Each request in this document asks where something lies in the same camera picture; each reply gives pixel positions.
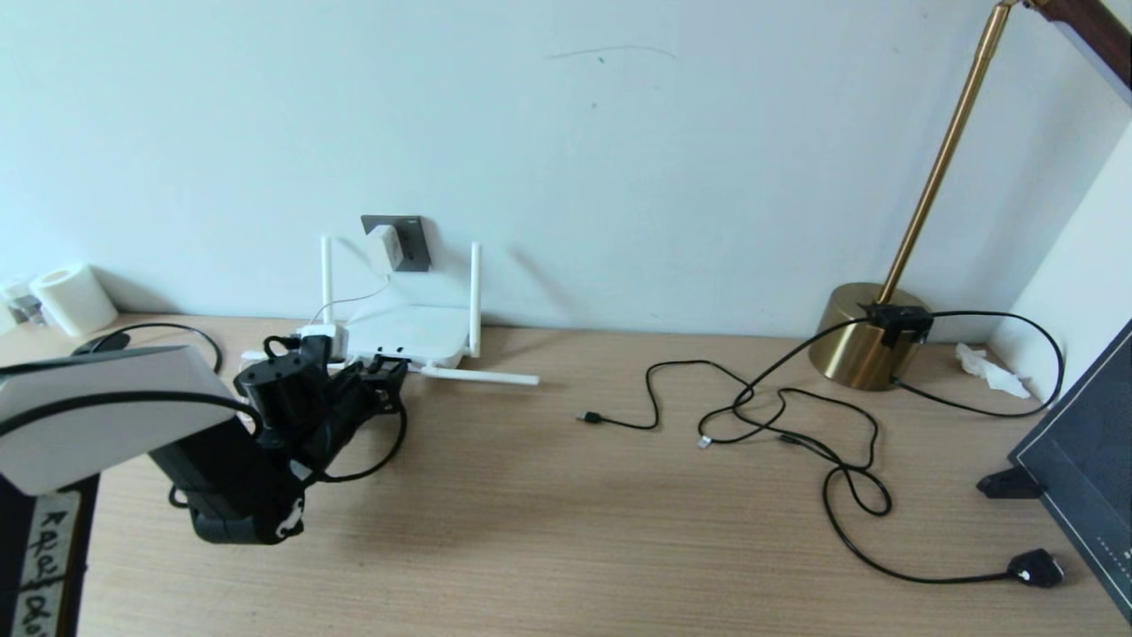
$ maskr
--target wooden desk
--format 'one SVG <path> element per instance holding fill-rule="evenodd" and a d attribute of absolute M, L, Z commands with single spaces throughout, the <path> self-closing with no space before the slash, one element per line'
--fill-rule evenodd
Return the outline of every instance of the wooden desk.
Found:
<path fill-rule="evenodd" d="M 127 316 L 123 325 L 144 318 Z M 240 352 L 294 325 L 168 318 L 223 345 L 225 378 Z M 153 330 L 134 343 L 192 339 Z M 401 456 L 372 479 L 312 488 L 306 533 L 282 545 L 197 540 L 186 514 L 165 503 L 169 482 L 148 458 L 106 472 L 80 634 L 1127 635 L 1039 503 L 989 501 L 975 490 L 1007 466 L 1006 454 L 1037 419 L 984 419 L 900 391 L 856 393 L 823 380 L 804 358 L 771 378 L 773 387 L 851 401 L 881 421 L 878 472 L 894 513 L 871 518 L 843 485 L 835 500 L 847 531 L 882 562 L 923 576 L 972 575 L 1044 546 L 1069 569 L 1053 591 L 906 584 L 861 565 L 833 535 L 821 460 L 770 437 L 696 448 L 696 419 L 737 389 L 720 376 L 659 373 L 660 431 L 574 421 L 593 410 L 648 422 L 642 377 L 657 361 L 712 359 L 754 376 L 791 342 L 517 329 L 489 329 L 483 341 L 475 364 L 541 375 L 542 387 L 413 377 Z M 74 346 L 22 328 L 0 338 L 0 364 Z M 950 348 L 926 348 L 915 380 L 984 406 L 1019 407 L 962 375 Z M 798 401 L 783 425 L 847 457 L 865 451 L 865 428 L 835 408 Z M 334 470 L 368 466 L 394 429 L 363 428 Z"/>

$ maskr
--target cable plug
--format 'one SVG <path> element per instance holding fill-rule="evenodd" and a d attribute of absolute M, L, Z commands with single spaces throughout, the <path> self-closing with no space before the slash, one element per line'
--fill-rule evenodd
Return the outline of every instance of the cable plug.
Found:
<path fill-rule="evenodd" d="M 1045 549 L 1017 556 L 1006 571 L 1027 586 L 1053 588 L 1065 580 L 1065 569 Z"/>

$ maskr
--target white router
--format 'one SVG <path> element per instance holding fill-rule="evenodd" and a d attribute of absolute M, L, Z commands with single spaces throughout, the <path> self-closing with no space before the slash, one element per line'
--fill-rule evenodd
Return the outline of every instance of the white router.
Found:
<path fill-rule="evenodd" d="M 323 298 L 333 299 L 329 258 L 323 257 Z M 346 354 L 371 361 L 377 355 L 408 359 L 426 377 L 537 386 L 539 377 L 458 370 L 464 356 L 480 356 L 480 243 L 472 243 L 471 300 L 468 309 L 403 304 L 360 312 L 346 322 Z"/>

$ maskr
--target brass lamp pole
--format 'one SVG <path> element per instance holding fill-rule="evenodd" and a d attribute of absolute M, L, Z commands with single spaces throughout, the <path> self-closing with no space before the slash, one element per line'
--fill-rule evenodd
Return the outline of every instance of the brass lamp pole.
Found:
<path fill-rule="evenodd" d="M 822 316 L 818 332 L 852 320 L 852 318 L 864 317 L 863 305 L 872 303 L 926 307 L 924 301 L 898 289 L 897 284 L 900 282 L 900 275 L 916 246 L 920 229 L 927 221 L 928 212 L 935 201 L 935 195 L 938 192 L 947 166 L 951 164 L 951 157 L 955 154 L 959 138 L 963 134 L 967 119 L 971 114 L 975 100 L 983 86 L 983 78 L 990 66 L 990 58 L 994 57 L 1003 28 L 1006 26 L 1006 17 L 1010 16 L 1011 7 L 1017 3 L 1018 0 L 1002 0 L 995 5 L 990 17 L 987 18 L 983 37 L 975 51 L 971 70 L 967 74 L 963 92 L 959 96 L 954 114 L 951 115 L 951 123 L 947 124 L 947 131 L 943 136 L 943 143 L 935 157 L 935 164 L 932 166 L 932 172 L 928 173 L 919 203 L 916 204 L 916 212 L 912 213 L 911 222 L 904 232 L 904 239 L 901 241 L 897 257 L 889 269 L 889 277 L 885 278 L 883 285 L 846 283 L 833 290 L 833 293 L 830 294 L 830 301 L 825 305 L 825 313 Z M 902 333 L 897 343 L 890 347 L 882 345 L 881 338 L 883 336 L 882 328 L 869 324 L 849 326 L 814 344 L 809 348 L 809 361 L 817 368 L 818 372 L 841 385 L 861 390 L 889 389 L 892 387 L 892 378 L 903 373 L 919 350 L 919 343 L 914 333 Z"/>

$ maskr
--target power outlet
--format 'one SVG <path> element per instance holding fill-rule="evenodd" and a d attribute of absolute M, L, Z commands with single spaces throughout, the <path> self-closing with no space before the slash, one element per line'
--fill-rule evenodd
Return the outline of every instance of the power outlet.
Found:
<path fill-rule="evenodd" d="M 397 272 L 428 272 L 432 258 L 428 253 L 428 242 L 424 240 L 424 224 L 421 217 L 396 216 L 387 214 L 363 214 L 361 226 L 369 234 L 378 225 L 393 225 L 401 240 L 401 251 L 404 258 L 397 266 Z"/>

